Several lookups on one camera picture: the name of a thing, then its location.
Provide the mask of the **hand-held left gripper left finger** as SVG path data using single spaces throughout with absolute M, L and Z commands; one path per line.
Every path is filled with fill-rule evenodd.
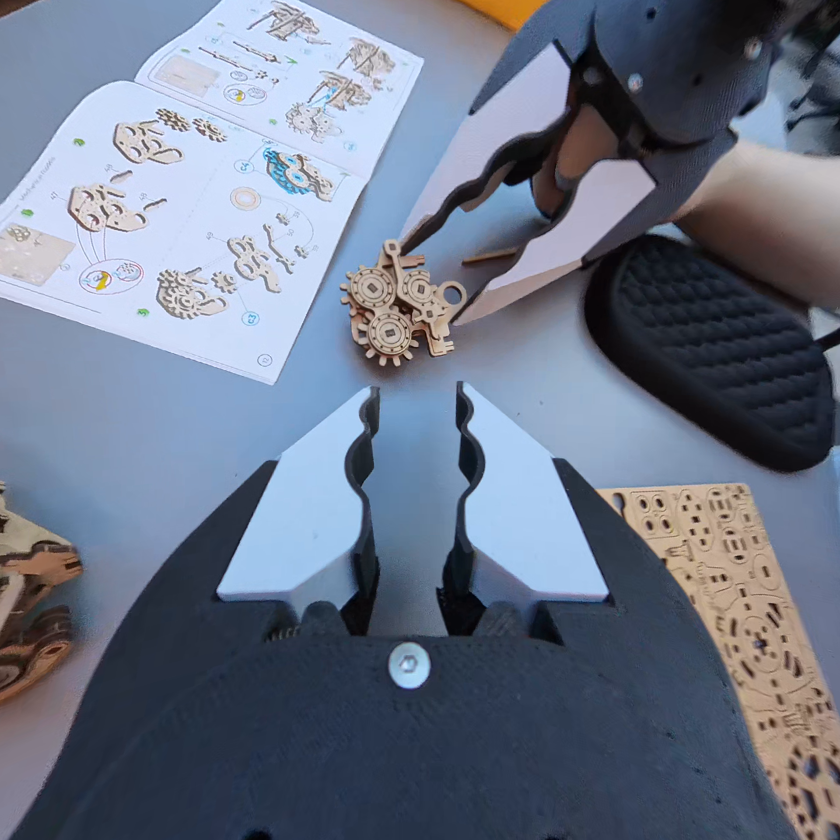
M 374 467 L 380 390 L 367 386 L 279 456 L 216 594 L 284 602 L 297 619 L 336 607 L 351 635 L 369 629 L 380 567 L 363 483 Z

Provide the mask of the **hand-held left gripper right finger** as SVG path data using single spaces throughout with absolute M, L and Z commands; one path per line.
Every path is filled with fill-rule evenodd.
M 455 419 L 468 486 L 438 589 L 448 635 L 473 634 L 495 603 L 530 627 L 542 602 L 605 602 L 607 584 L 550 451 L 464 381 Z

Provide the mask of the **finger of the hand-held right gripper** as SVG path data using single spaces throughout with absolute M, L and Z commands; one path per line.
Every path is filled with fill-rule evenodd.
M 445 225 L 458 207 L 485 201 L 518 164 L 555 161 L 574 121 L 571 65 L 557 44 L 527 65 L 461 123 L 406 220 L 408 254 Z
M 482 319 L 581 268 L 592 249 L 655 187 L 638 161 L 595 163 L 579 181 L 562 218 L 528 241 L 515 264 L 490 280 L 458 314 L 454 325 Z

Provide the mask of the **wooden gear assembly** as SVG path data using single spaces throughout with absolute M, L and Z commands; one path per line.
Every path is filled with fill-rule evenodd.
M 396 239 L 387 239 L 376 265 L 347 273 L 340 286 L 341 302 L 350 309 L 353 341 L 381 366 L 411 360 L 420 333 L 434 358 L 455 348 L 449 325 L 466 304 L 466 289 L 452 280 L 435 285 L 424 263 L 424 256 L 404 255 Z

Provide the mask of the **person's right forearm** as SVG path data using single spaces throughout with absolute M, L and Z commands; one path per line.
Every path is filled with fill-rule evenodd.
M 839 159 L 740 140 L 670 222 L 746 275 L 839 307 Z

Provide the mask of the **grey desk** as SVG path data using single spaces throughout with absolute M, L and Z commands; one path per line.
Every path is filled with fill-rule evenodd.
M 454 330 L 399 370 L 359 355 L 344 273 L 399 235 L 510 34 L 458 2 L 314 2 L 424 58 L 421 76 L 274 385 L 2 301 L 2 479 L 9 507 L 80 550 L 56 591 L 80 629 L 56 672 L 2 705 L 2 838 L 37 796 L 125 613 L 161 564 L 264 461 L 365 385 L 381 388 L 365 482 L 381 562 L 373 634 L 441 634 L 440 569 L 464 477 L 463 380 L 595 488 L 744 480 L 838 698 L 838 505 L 832 464 L 796 476 L 736 456 L 640 391 L 589 341 L 583 275 Z

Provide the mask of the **person's right hand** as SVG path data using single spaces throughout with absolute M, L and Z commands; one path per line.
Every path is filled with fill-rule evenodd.
M 579 108 L 568 130 L 556 140 L 549 155 L 530 178 L 535 207 L 545 218 L 552 218 L 560 209 L 577 180 L 591 165 L 585 138 L 588 107 Z

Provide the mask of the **yellow object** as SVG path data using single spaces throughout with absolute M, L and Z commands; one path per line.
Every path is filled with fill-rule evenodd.
M 459 2 L 496 21 L 511 32 L 519 31 L 526 21 L 547 3 L 539 0 L 463 0 Z

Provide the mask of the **laser-cut wooden parts sheet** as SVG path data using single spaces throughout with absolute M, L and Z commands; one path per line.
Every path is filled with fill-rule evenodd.
M 662 560 L 728 669 L 753 749 L 800 838 L 839 838 L 837 704 L 745 484 L 600 495 Z

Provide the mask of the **person's pale clothing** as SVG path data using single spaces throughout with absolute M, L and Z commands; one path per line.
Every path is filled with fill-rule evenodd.
M 794 37 L 784 57 L 798 86 L 787 108 L 787 148 L 811 156 L 838 158 L 838 24 L 820 34 Z

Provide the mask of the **black mesh wrist rest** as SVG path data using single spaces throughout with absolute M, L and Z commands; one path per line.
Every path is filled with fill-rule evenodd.
M 620 372 L 753 463 L 792 474 L 829 455 L 824 342 L 701 252 L 656 235 L 622 246 L 593 271 L 584 320 Z

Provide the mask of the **wooden model subassembly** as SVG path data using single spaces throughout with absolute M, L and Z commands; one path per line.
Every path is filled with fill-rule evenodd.
M 59 585 L 80 576 L 77 549 L 7 508 L 1 483 L 1 701 L 47 676 L 74 643 L 70 609 L 36 607 Z

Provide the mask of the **white instruction booklet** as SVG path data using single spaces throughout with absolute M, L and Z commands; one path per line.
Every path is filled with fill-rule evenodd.
M 218 2 L 7 195 L 2 299 L 274 384 L 423 67 L 305 2 Z

